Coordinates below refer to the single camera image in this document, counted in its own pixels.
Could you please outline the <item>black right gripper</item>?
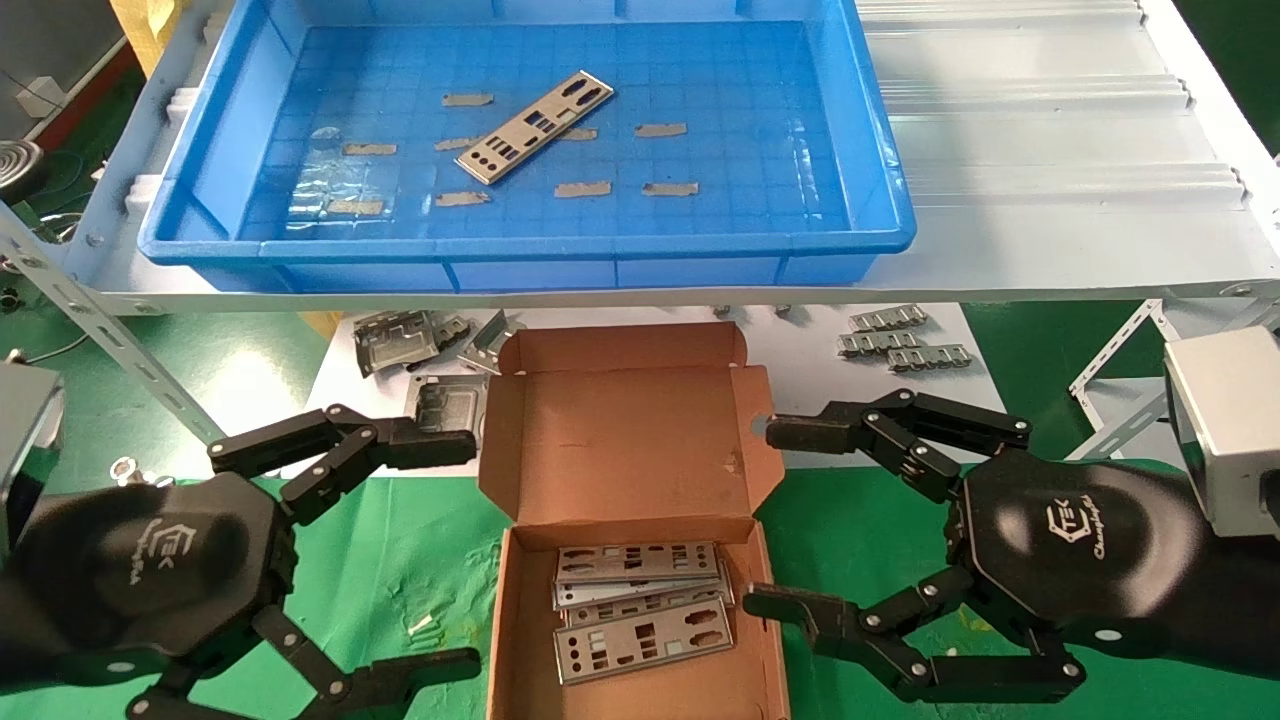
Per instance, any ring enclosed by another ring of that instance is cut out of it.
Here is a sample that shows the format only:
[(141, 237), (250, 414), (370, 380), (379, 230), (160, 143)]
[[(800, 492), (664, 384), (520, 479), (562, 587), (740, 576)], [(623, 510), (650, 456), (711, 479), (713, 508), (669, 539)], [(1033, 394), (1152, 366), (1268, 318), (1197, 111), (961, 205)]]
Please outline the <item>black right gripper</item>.
[[(972, 574), (950, 566), (865, 609), (753, 582), (744, 612), (799, 626), (814, 655), (864, 667), (902, 702), (1057, 703), (1085, 680), (1062, 642), (1277, 678), (1275, 538), (1217, 536), (1181, 474), (1004, 451), (1029, 436), (1023, 418), (910, 389), (772, 416), (773, 448), (861, 452), (934, 503), (957, 497), (954, 559)], [(961, 483), (936, 445), (992, 459)], [(1027, 655), (927, 656), (908, 643), (964, 603)]]

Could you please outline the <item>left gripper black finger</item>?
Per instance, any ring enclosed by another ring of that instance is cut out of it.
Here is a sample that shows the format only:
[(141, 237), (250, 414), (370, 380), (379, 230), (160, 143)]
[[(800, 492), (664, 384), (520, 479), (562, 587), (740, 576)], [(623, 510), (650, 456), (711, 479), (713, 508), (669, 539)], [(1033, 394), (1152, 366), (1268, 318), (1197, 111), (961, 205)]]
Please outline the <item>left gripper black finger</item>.
[(335, 404), (216, 439), (207, 455), (214, 471), (244, 478), (311, 459), (280, 496), (285, 515), (308, 525), (376, 470), (463, 465), (477, 441), (471, 430), (424, 430), (410, 416), (370, 418)]

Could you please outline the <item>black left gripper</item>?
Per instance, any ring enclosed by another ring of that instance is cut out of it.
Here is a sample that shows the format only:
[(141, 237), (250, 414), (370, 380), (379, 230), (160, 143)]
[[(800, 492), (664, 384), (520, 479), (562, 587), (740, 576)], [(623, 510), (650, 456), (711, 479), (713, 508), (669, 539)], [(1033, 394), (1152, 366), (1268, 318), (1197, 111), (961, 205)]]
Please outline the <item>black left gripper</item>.
[(127, 719), (242, 719), (189, 693), (265, 641), (315, 689), (297, 719), (403, 719), (420, 691), (479, 675), (470, 647), (343, 673), (282, 609), (297, 562), (278, 502), (230, 473), (45, 496), (3, 564), (3, 689), (163, 673)]

